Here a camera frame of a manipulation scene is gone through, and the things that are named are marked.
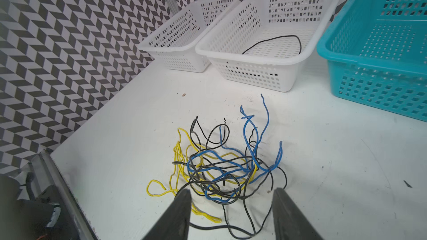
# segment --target black wire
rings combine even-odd
[[[258,43],[255,43],[253,46],[251,46],[251,47],[250,47],[250,48],[248,48],[247,50],[243,51],[243,53],[242,53],[242,54],[246,53],[246,51],[248,51],[249,49],[251,49],[251,48],[252,48],[252,47],[254,47],[255,45],[258,45],[259,43],[266,42],[266,41],[270,41],[270,40],[274,40],[274,39],[278,39],[278,38],[282,38],[282,37],[296,37],[296,38],[298,39],[298,42],[299,42],[299,53],[298,53],[298,54],[301,54],[301,51],[302,51],[302,44],[301,44],[301,40],[300,40],[300,39],[299,39],[299,37],[298,37],[298,36],[296,36],[296,35],[282,35],[282,36],[277,36],[277,37],[273,37],[273,38],[270,38],[270,39],[265,39],[265,40],[259,41]]]
[[[195,128],[196,124],[198,125],[198,127],[199,127],[199,129],[201,131],[200,135],[203,136],[204,139],[206,140],[205,148],[200,147],[201,146],[201,140],[199,138],[199,135],[194,131],[194,128]],[[222,128],[221,128],[222,126],[224,126],[224,136],[222,136],[221,141],[220,142],[211,141],[211,137],[212,137],[214,131],[217,130],[218,128],[220,128],[222,130]],[[252,130],[251,136],[249,137],[249,141],[248,141],[249,145],[252,148],[254,148],[255,144],[256,144],[256,141],[252,140],[252,137],[254,136],[254,131],[255,131],[255,129]],[[189,157],[188,166],[189,166],[189,168],[193,172],[190,172],[189,169],[187,169],[187,173],[189,175],[189,181],[186,184],[184,184],[179,189],[179,191],[178,191],[177,194],[179,194],[187,186],[190,186],[190,188],[197,195],[199,195],[199,196],[205,196],[205,195],[213,196],[213,195],[217,195],[217,196],[220,196],[222,199],[231,199],[228,202],[220,202],[220,201],[217,201],[217,200],[213,200],[215,203],[222,205],[222,209],[224,211],[224,219],[225,219],[227,225],[203,227],[203,226],[199,226],[199,225],[195,225],[195,224],[190,223],[190,226],[192,226],[192,227],[194,227],[196,229],[200,229],[200,230],[215,230],[215,229],[227,228],[229,230],[230,235],[232,237],[236,238],[236,239],[249,239],[249,238],[254,237],[259,232],[261,232],[261,230],[263,229],[264,224],[266,222],[266,219],[270,215],[272,208],[270,207],[267,215],[264,218],[264,221],[263,221],[261,227],[259,228],[258,231],[256,231],[255,230],[254,222],[252,220],[252,217],[249,214],[249,211],[248,211],[248,208],[247,208],[247,205],[246,205],[246,199],[248,199],[255,192],[257,192],[259,190],[259,188],[261,187],[261,185],[264,184],[264,182],[268,179],[269,176],[270,176],[271,181],[272,181],[270,190],[273,190],[273,188],[274,188],[274,178],[273,178],[273,174],[271,173],[271,170],[270,170],[269,166],[262,159],[260,159],[260,158],[257,157],[258,154],[257,154],[256,150],[254,150],[254,154],[255,154],[254,157],[255,158],[253,158],[252,156],[247,156],[246,154],[247,154],[248,147],[246,147],[246,149],[245,149],[245,155],[244,156],[235,157],[235,158],[232,158],[232,159],[229,159],[229,160],[224,160],[224,161],[212,163],[209,159],[206,158],[206,156],[201,155],[201,157],[203,157],[203,159],[206,160],[208,162],[208,164],[205,163],[205,165],[201,165],[199,167],[196,167],[194,165],[193,159],[195,158],[195,156],[198,153],[206,151],[206,150],[214,150],[214,149],[223,147],[225,145],[225,143],[227,142],[227,140],[228,140],[228,138],[230,136],[230,130],[228,128],[228,125],[226,125],[226,120],[225,119],[224,119],[224,123],[223,124],[216,125],[210,131],[210,133],[208,134],[208,136],[206,136],[207,134],[205,134],[205,132],[203,131],[203,129],[202,129],[202,127],[201,127],[201,125],[200,125],[200,123],[198,121],[198,117],[196,117],[193,120],[192,124],[191,124],[190,134],[189,135],[190,135],[190,140],[192,141],[193,144],[195,144],[195,146],[198,147],[199,151],[197,151],[196,153],[192,154]],[[193,135],[196,136],[197,142],[193,139]],[[209,147],[208,146],[209,144],[213,144],[213,145],[216,145],[216,146],[215,147]],[[239,164],[240,166],[239,165],[235,165],[235,164],[232,164],[231,166],[229,166],[229,165],[222,166],[222,165],[226,165],[226,164],[228,164],[230,162],[234,162],[235,160],[238,160],[238,159],[241,159],[241,158],[245,159],[245,162]],[[258,162],[258,164],[265,165],[266,168],[268,169],[268,172],[262,178],[262,181],[257,185],[257,187],[249,195],[247,195],[246,194],[246,188],[248,187],[250,176],[252,176],[253,171],[254,171],[254,168],[251,168],[251,166],[250,166],[249,163],[253,162],[254,159]],[[182,164],[182,165],[185,165],[185,166],[187,165],[187,163],[179,162],[179,161],[172,162],[172,164]],[[243,182],[243,184],[240,184],[239,181],[238,181],[238,178],[236,176],[232,175],[232,174],[227,174],[226,176],[223,176],[222,178],[220,178],[220,179],[218,179],[216,181],[203,181],[203,180],[207,180],[207,179],[205,178],[204,171],[200,171],[202,169],[209,169],[209,168],[215,167],[214,169],[215,170],[219,169],[219,171],[223,175],[226,172],[227,169],[237,168],[237,167],[243,167],[245,165],[247,166],[247,169],[250,170],[250,172],[247,174],[246,180]],[[282,173],[285,176],[285,181],[286,181],[285,186],[284,186],[284,189],[285,189],[286,186],[287,186],[287,176],[286,176],[286,173],[280,167],[277,167],[277,168],[279,170],[281,170]],[[220,184],[222,183],[222,185],[225,186],[225,181],[226,180],[234,180],[236,182],[236,186],[237,187],[235,187],[235,188],[233,188],[231,190],[228,190],[228,191],[222,190]],[[200,194],[200,192],[198,192],[196,190],[196,187],[198,189],[201,189],[201,191],[203,192],[203,194]],[[228,222],[228,220],[227,220],[225,205],[230,205],[230,204],[236,202],[237,200],[242,200],[243,201],[244,210],[245,210],[246,215],[248,216],[248,219],[249,219],[249,221],[251,223],[251,227],[252,227],[252,231],[253,231],[252,233],[250,233],[250,232],[248,232],[248,231],[246,231],[246,230],[244,230],[242,228],[230,225],[229,222]],[[234,235],[234,233],[232,232],[232,230],[236,230],[236,231],[242,232],[242,233],[246,234],[247,236],[246,237],[238,237],[238,236]]]

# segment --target basket rim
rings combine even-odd
[[[234,60],[239,62],[246,62],[246,63],[254,63],[259,65],[279,65],[279,66],[286,66],[286,65],[292,65],[299,62],[304,61],[307,59],[311,53],[316,48],[316,44],[320,37],[322,36],[324,30],[326,29],[330,17],[334,14],[334,11],[336,9],[336,6],[338,5],[339,0],[331,0],[331,3],[329,5],[329,8],[324,12],[324,15],[320,22],[317,25],[317,29],[315,30],[312,38],[307,43],[305,49],[301,52],[301,54],[298,54],[296,56],[293,56],[291,58],[275,58],[275,57],[267,57],[267,56],[257,56],[257,55],[244,55],[244,54],[236,54],[236,53],[227,53],[227,52],[218,52],[218,51],[209,51],[206,49],[202,49],[202,45],[204,45],[215,33],[216,30],[211,30],[196,46],[195,51],[199,55],[204,55],[209,58],[215,58],[215,59],[222,59],[222,60]],[[227,15],[234,15],[238,12],[238,9],[232,10]],[[221,26],[227,22],[226,20],[222,19],[217,26]]]
[[[138,50],[141,51],[153,51],[153,52],[175,52],[175,51],[186,51],[192,47],[194,47],[201,38],[203,38],[231,9],[235,8],[240,1],[239,0],[233,0],[232,4],[230,4],[219,16],[216,17],[216,19],[209,24],[202,32],[190,43],[178,46],[178,47],[152,47],[148,45],[148,43],[157,36],[162,30],[166,29],[168,26],[170,26],[175,20],[174,17],[178,17],[180,14],[186,12],[190,8],[192,8],[196,4],[203,3],[205,1],[209,0],[196,0],[188,4],[185,8],[180,10],[178,13],[176,13],[174,16],[172,16],[168,21],[166,21],[162,26],[157,28],[154,32],[152,32],[150,35],[148,35],[141,43],[137,46]]]
[[[338,30],[342,23],[345,22],[345,14],[351,11],[356,0],[348,0],[338,15],[335,16],[334,22],[329,26],[325,31],[324,35],[321,37],[317,44],[317,53],[330,61],[342,62],[342,63],[351,63],[358,65],[360,67],[374,67],[374,68],[383,68],[387,71],[397,71],[397,72],[408,72],[408,73],[417,73],[422,75],[427,75],[427,67],[423,65],[410,65],[405,64],[403,61],[396,60],[385,60],[380,58],[371,58],[371,57],[361,57],[358,55],[344,54],[339,52],[331,51],[327,48],[326,43],[335,36],[336,30]]]

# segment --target blue wire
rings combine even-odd
[[[263,167],[261,167],[260,165],[259,165],[259,163],[258,163],[258,161],[257,161],[257,159],[256,159],[256,156],[257,156],[257,152],[258,152],[258,145],[260,144],[260,142],[261,142],[261,140],[262,140],[262,137],[263,137],[263,135],[264,135],[264,132],[266,131],[266,129],[267,129],[267,126],[269,125],[269,123],[270,123],[270,114],[269,114],[269,111],[268,111],[268,108],[267,108],[267,105],[265,104],[265,99],[264,99],[264,96],[263,96],[263,94],[261,94],[261,98],[263,99],[263,104],[264,104],[264,108],[265,108],[265,110],[266,110],[266,112],[267,112],[267,123],[266,123],[266,125],[265,125],[265,127],[264,127],[264,130],[261,132],[261,135],[259,135],[258,134],[258,129],[257,129],[257,127],[255,126],[255,124],[252,122],[252,118],[254,117],[254,115],[250,115],[250,116],[248,116],[248,115],[246,115],[245,114],[245,112],[244,112],[244,110],[243,110],[243,106],[240,106],[240,113],[243,115],[243,117],[242,117],[242,119],[246,119],[246,122],[245,122],[245,125],[243,126],[243,138],[244,138],[244,140],[245,140],[245,142],[246,142],[246,146],[248,147],[248,149],[249,149],[249,152],[250,152],[250,154],[251,154],[251,157],[252,157],[252,162],[251,162],[251,169],[253,169],[254,168],[254,164],[258,167],[258,168],[260,168],[262,171],[263,171],[263,173],[261,173],[261,174],[259,174],[254,180],[252,180],[252,181],[250,181],[249,182],[249,184],[252,184],[252,183],[254,183],[254,182],[256,182],[260,177],[262,177],[262,176],[264,176],[266,173],[268,173],[268,172],[270,172],[270,171],[272,171],[272,170],[274,170],[275,168],[277,168],[278,167],[278,165],[280,164],[280,161],[281,161],[281,159],[282,159],[282,155],[283,155],[283,148],[282,148],[282,141],[280,141],[279,142],[279,151],[278,151],[278,153],[277,153],[277,157],[276,157],[276,160],[275,160],[275,163],[272,165],[272,166],[270,166],[268,169],[265,169],[265,168],[263,168]],[[248,142],[248,139],[247,139],[247,137],[246,137],[246,126],[248,125],[248,123],[250,123],[252,126],[253,126],[253,128],[254,128],[254,130],[255,130],[255,132],[256,132],[256,136],[257,136],[257,140],[256,140],[256,144],[255,144],[255,146],[254,146],[254,149],[252,150],[251,149],[251,146],[250,146],[250,144],[249,144],[249,142]],[[221,146],[222,146],[222,132],[221,132],[221,127],[219,127],[219,129],[220,129],[220,143],[221,143]],[[223,149],[226,149],[226,150],[233,150],[233,151],[236,151],[236,152],[238,152],[239,154],[241,154],[242,156],[245,156],[240,150],[238,150],[238,149],[235,149],[235,148],[230,148],[230,147],[224,147],[224,146],[222,146],[222,148]],[[227,172],[223,172],[223,170],[222,169],[220,169],[219,167],[210,167],[210,168],[205,168],[205,169],[198,169],[198,171],[200,171],[200,172],[204,172],[204,171],[208,171],[208,170],[218,170],[219,172],[221,172],[222,174],[219,176],[219,177],[217,177],[217,178],[215,178],[214,180],[212,180],[213,182],[215,182],[215,181],[218,181],[218,180],[221,180],[221,179],[223,179],[224,177],[226,177],[227,175],[231,175],[232,173],[235,173],[235,172],[238,172],[238,171],[242,171],[244,174],[242,175],[242,176],[238,176],[238,177],[235,177],[236,179],[241,179],[241,178],[244,178],[244,177],[246,177],[246,176],[248,176],[248,174],[250,173],[250,169],[249,169],[249,165],[248,165],[248,163],[246,164],[246,169],[245,168],[243,168],[242,167],[242,165],[240,165],[240,164],[238,164],[238,163],[235,163],[235,162],[233,162],[233,161],[229,161],[229,160],[225,160],[225,159],[223,159],[223,158],[221,158],[215,151],[213,151],[213,150],[205,150],[205,151],[203,151],[203,152],[200,152],[200,153],[197,153],[197,154],[195,154],[193,157],[191,157],[189,160],[188,160],[188,162],[187,162],[187,170],[189,171],[189,172],[192,172],[192,173],[194,173],[194,170],[192,170],[190,167],[189,167],[189,163],[190,163],[190,161],[192,161],[194,158],[196,158],[196,157],[199,157],[199,156],[202,156],[203,154],[206,154],[206,153],[212,153],[212,154],[214,154],[219,160],[221,160],[221,161],[223,161],[223,162],[228,162],[228,163],[231,163],[232,165],[235,165],[235,166],[237,166],[237,167],[239,167],[239,169],[235,169],[235,170],[231,170],[231,171],[227,171]],[[209,188],[210,188],[210,184],[207,186],[207,189],[205,189],[205,197],[206,197],[206,199],[208,199],[208,200],[212,200],[212,201],[215,201],[215,202],[221,202],[221,203],[227,203],[228,201],[230,201],[232,198],[229,198],[229,199],[226,199],[226,200],[223,200],[223,199],[218,199],[218,198],[212,198],[212,197],[210,197],[208,194],[207,194],[207,191],[209,190]],[[230,197],[233,197],[234,195],[237,195],[237,193],[238,193],[238,191],[239,191],[239,189],[236,189],[236,191],[235,192],[233,192],[231,195],[230,195]]]

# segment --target yellow wire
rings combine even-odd
[[[182,130],[183,132],[185,132],[185,134],[187,135],[187,137],[189,138],[189,135],[188,135],[188,133],[187,133],[187,131],[186,130],[184,130],[184,129],[182,129],[182,128],[178,128],[178,134],[179,134],[179,141],[176,143],[176,145],[175,145],[175,147],[174,147],[174,149],[173,149],[173,151],[174,151],[174,161],[179,161],[179,162],[184,162],[184,163],[187,163],[187,160],[188,160],[188,155],[187,155],[187,152],[188,152],[188,148],[190,147],[190,146],[192,146],[196,151],[198,151],[198,149],[195,147],[195,145],[192,143],[192,141],[190,141],[190,143],[191,143],[191,145],[189,145],[187,148],[186,148],[186,150],[185,150],[185,157],[184,157],[184,155],[182,154],[182,149],[181,149],[181,133],[179,132],[180,130]],[[201,158],[201,161],[200,161],[200,163],[197,165],[197,167],[200,167],[200,166],[202,166],[203,165],[203,158]],[[175,173],[177,173],[177,179],[176,179],[176,183],[175,183],[175,189],[173,189],[172,188],[172,178],[173,178],[173,176],[175,175]],[[168,194],[168,193],[173,193],[175,196],[176,196],[176,193],[179,191],[179,189],[178,189],[178,180],[179,180],[179,175],[182,175],[183,177],[184,177],[184,179],[188,182],[189,181],[189,176],[188,176],[188,174],[186,174],[185,172],[184,172],[184,166],[183,165],[181,165],[181,164],[177,164],[177,165],[175,165],[174,166],[174,170],[173,170],[173,173],[171,174],[171,176],[170,176],[170,178],[169,178],[169,190],[168,191],[166,191],[166,192],[163,192],[162,194],[152,194],[152,193],[150,193],[149,192],[149,187],[150,187],[150,184],[152,183],[152,182],[156,182],[156,183],[158,183],[158,184],[160,184],[161,185],[161,187],[163,188],[163,190],[166,190],[166,188],[164,187],[164,185],[161,183],[161,182],[159,182],[159,181],[157,181],[157,180],[151,180],[148,184],[147,184],[147,194],[149,195],[149,196],[163,196],[163,195],[165,195],[165,194]],[[204,193],[203,192],[201,192],[201,191],[198,191],[197,189],[195,189],[195,191],[198,193],[198,194],[200,194],[200,195],[204,195]],[[195,214],[195,215],[200,215],[200,216],[204,216],[204,217],[206,217],[208,220],[210,220],[210,221],[212,221],[212,222],[215,222],[215,223],[221,223],[222,222],[222,219],[221,218],[218,218],[218,217],[215,217],[215,216],[212,216],[212,215],[209,215],[209,214],[207,214],[206,212],[203,212],[203,211],[201,211],[195,204],[194,204],[194,202],[192,201],[191,202],[191,211]]]
[[[190,145],[188,145],[187,146],[187,148],[185,149],[185,156],[183,155],[183,153],[182,153],[182,149],[181,149],[181,133],[180,133],[180,130],[181,131],[183,131],[184,133],[185,133],[185,135],[187,136],[187,138],[188,138],[188,140],[189,140],[189,142],[190,142]],[[183,163],[187,163],[188,162],[188,149],[189,149],[189,147],[193,147],[194,148],[194,150],[195,151],[197,151],[197,152],[199,152],[199,149],[194,145],[194,143],[193,143],[193,141],[191,140],[191,138],[189,137],[189,134],[188,134],[188,132],[186,131],[186,130],[184,130],[184,129],[182,129],[182,128],[178,128],[178,135],[179,135],[179,141],[176,143],[176,145],[175,145],[175,147],[173,148],[173,152],[174,152],[174,161],[179,161],[179,162],[183,162]],[[205,146],[203,146],[203,145],[200,145],[200,144],[196,144],[197,146],[199,146],[199,147],[201,147],[201,148],[205,148]],[[209,158],[211,158],[211,159],[218,159],[217,157],[212,157],[212,156],[210,156],[210,155],[208,155],[208,154],[203,154],[204,156],[206,156],[206,157],[209,157]],[[235,156],[235,157],[239,157],[237,154],[235,154],[235,153],[233,153],[233,152],[228,152],[228,153],[226,153],[226,154],[223,154],[223,155],[221,155],[220,157],[222,158],[222,157],[225,157],[225,156],[228,156],[228,155],[233,155],[233,156]],[[204,161],[203,161],[203,157],[202,156],[200,156],[200,162],[196,165],[196,167],[200,167],[200,166],[204,166],[205,164],[204,164]],[[168,194],[168,193],[173,193],[174,194],[174,196],[176,196],[176,193],[179,191],[179,189],[178,189],[178,181],[179,181],[179,176],[181,175],[184,179],[185,179],[185,181],[186,182],[189,182],[189,175],[188,174],[186,174],[185,172],[184,172],[184,169],[185,169],[185,166],[184,165],[182,165],[182,164],[176,164],[175,166],[174,166],[174,169],[173,169],[173,173],[170,175],[170,178],[169,178],[169,190],[167,190],[167,191],[165,191],[165,192],[163,192],[162,194],[152,194],[152,193],[150,193],[149,192],[149,187],[150,187],[150,184],[152,183],[152,182],[156,182],[156,183],[158,183],[158,184],[160,184],[161,185],[161,187],[163,188],[163,190],[166,190],[166,188],[164,187],[164,185],[160,182],[160,181],[158,181],[158,180],[151,180],[148,184],[147,184],[147,194],[149,195],[149,196],[163,196],[163,195],[165,195],[165,194]],[[256,171],[257,171],[257,166],[255,165],[255,169],[254,169],[254,171],[253,171],[253,173],[252,173],[252,175],[249,177],[249,182],[251,182],[253,179],[254,179],[254,177],[255,177],[255,173],[256,173]],[[212,178],[212,179],[215,179],[215,177],[211,174],[211,173],[209,173],[209,171],[207,170],[206,171],[206,173]],[[177,178],[176,178],[176,182],[175,182],[175,188],[173,188],[172,187],[172,178],[174,177],[174,175],[175,174],[177,174]],[[234,181],[231,181],[231,180],[226,180],[227,182],[230,182],[230,183],[232,183],[232,184],[237,184],[236,182],[234,182]],[[246,181],[246,179],[244,179],[243,178],[243,181],[242,182],[239,182],[240,184],[243,184],[244,182]],[[197,190],[197,189],[195,189],[194,188],[194,190],[195,190],[195,192],[197,193],[197,194],[199,194],[199,195],[204,195],[204,193],[203,193],[203,191],[199,191],[199,190]],[[206,212],[204,212],[204,211],[201,211],[195,204],[194,204],[194,202],[192,201],[191,202],[191,211],[195,214],[195,215],[200,215],[200,216],[204,216],[204,217],[206,217],[208,220],[210,220],[210,221],[212,221],[212,222],[215,222],[215,223],[221,223],[222,222],[222,219],[221,218],[218,218],[218,217],[215,217],[215,216],[212,216],[212,215],[209,215],[209,214],[207,214]]]

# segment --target white plastic basket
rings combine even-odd
[[[244,0],[195,47],[221,75],[281,92],[316,47],[339,0]],[[259,43],[277,36],[297,35]]]
[[[202,72],[209,60],[196,54],[195,45],[239,3],[239,0],[192,2],[144,39],[138,49],[147,51],[169,69]]]

